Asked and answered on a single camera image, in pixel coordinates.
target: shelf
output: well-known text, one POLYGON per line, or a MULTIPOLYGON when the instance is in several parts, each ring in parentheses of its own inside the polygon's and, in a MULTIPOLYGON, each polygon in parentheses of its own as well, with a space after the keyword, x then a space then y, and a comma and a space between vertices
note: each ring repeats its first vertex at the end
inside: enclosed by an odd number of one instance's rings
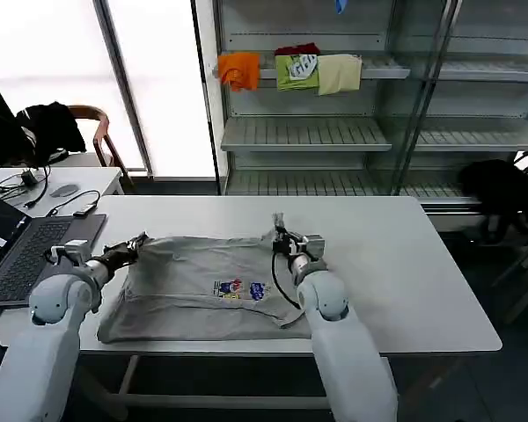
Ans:
MULTIPOLYGON (((388 184, 392 173, 373 171, 371 176, 379 183, 388 184)), ((479 203, 461 192, 457 171, 409 170, 400 196, 413 196, 422 205, 465 206, 479 203)))
POLYGON ((447 60, 440 70, 441 80, 528 82, 528 62, 513 60, 447 60))
POLYGON ((378 192, 364 170, 239 171, 232 173, 225 194, 265 196, 366 196, 378 192))
POLYGON ((223 151, 387 151, 374 119, 365 117, 232 117, 223 151))
MULTIPOLYGON (((257 53, 260 54, 260 79, 276 80, 278 74, 275 70, 274 52, 259 51, 257 53)), ((405 79, 410 72, 409 68, 402 67, 392 57, 362 56, 362 79, 405 79)))
MULTIPOLYGON (((406 120, 389 127, 404 130, 406 120)), ((507 118, 427 118, 416 143, 419 152, 516 152, 528 150, 528 120, 507 118)))

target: black cloth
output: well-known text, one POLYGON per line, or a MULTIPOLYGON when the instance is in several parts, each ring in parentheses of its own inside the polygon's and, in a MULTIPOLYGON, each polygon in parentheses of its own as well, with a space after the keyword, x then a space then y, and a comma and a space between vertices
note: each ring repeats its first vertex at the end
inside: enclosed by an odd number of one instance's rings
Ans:
POLYGON ((16 119, 35 134, 38 165, 46 165, 51 154, 58 149, 86 151, 77 121, 66 105, 56 101, 49 105, 32 105, 16 114, 16 119))
POLYGON ((528 235, 528 176, 514 164, 502 160, 470 164, 459 173, 459 183, 465 195, 481 202, 479 211, 487 216, 481 226, 486 242, 502 241, 510 225, 528 235), (492 215, 499 216, 494 231, 489 230, 492 215))

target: laptop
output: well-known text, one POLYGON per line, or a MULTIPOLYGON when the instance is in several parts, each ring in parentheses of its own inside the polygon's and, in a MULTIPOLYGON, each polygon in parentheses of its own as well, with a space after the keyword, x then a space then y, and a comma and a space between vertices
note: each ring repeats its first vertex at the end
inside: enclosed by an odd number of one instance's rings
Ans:
POLYGON ((0 308, 26 307, 37 283, 70 271, 67 259, 52 266, 44 252, 75 239, 92 246, 105 220, 106 215, 32 218, 0 200, 0 308))

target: green t-shirt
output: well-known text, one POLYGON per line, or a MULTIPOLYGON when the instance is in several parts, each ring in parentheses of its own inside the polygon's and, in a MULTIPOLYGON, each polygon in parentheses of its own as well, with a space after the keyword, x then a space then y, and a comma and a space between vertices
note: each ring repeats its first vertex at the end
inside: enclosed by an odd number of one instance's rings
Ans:
POLYGON ((306 90, 319 86, 319 72, 315 70, 303 81, 292 81, 290 79, 290 67, 299 60, 298 55, 277 55, 275 57, 275 69, 278 72, 278 91, 306 90))

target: laptop keyboard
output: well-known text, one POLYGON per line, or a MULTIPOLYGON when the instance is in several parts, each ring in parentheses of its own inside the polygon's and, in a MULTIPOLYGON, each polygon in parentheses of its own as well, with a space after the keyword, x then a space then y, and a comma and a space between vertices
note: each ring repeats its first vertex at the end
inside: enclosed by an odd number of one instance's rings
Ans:
POLYGON ((10 269, 0 279, 0 302, 24 301, 27 298, 47 265, 43 252, 58 244, 70 223, 46 222, 35 230, 10 269))

